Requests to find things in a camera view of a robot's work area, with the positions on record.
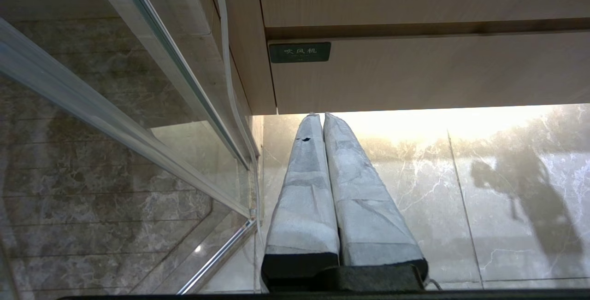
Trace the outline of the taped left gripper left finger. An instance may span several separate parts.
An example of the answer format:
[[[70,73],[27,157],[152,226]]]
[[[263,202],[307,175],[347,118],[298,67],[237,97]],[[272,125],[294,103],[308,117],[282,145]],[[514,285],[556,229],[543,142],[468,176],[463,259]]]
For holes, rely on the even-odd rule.
[[[316,276],[339,266],[341,244],[318,114],[301,121],[272,212],[261,265],[269,292],[310,291]]]

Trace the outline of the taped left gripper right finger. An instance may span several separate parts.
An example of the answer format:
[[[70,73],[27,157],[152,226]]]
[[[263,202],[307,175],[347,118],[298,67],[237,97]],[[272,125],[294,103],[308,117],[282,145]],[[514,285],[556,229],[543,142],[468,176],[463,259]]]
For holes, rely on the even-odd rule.
[[[412,264],[421,280],[427,281],[429,264],[350,126],[327,113],[323,138],[342,264]]]

